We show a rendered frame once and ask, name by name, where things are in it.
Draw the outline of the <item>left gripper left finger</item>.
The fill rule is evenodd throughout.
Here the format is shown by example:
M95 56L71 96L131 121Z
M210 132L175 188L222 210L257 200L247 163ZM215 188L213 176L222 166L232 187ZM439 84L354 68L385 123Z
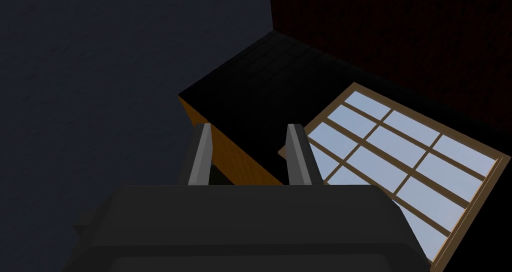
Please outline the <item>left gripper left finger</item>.
M212 127L197 123L178 177L179 185L207 186L212 164Z

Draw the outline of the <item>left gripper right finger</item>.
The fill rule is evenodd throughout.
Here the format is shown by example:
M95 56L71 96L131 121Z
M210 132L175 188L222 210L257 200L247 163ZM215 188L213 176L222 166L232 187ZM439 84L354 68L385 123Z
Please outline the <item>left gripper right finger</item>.
M323 185L304 127L290 123L286 130L286 166L290 185Z

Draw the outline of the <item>orange wooden cupboard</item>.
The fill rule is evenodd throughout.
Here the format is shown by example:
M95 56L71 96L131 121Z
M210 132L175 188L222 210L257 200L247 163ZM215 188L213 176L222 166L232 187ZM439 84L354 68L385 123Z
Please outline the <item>orange wooden cupboard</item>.
M193 125L210 123L212 162L235 185L286 185L279 155L300 123L302 81L322 53L271 31L178 95Z

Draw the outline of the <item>brown framed window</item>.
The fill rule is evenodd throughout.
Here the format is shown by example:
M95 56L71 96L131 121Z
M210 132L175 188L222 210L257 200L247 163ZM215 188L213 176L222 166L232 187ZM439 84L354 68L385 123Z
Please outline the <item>brown framed window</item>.
M305 133L325 184L375 185L398 204L431 272L447 272L511 162L509 155L357 83Z

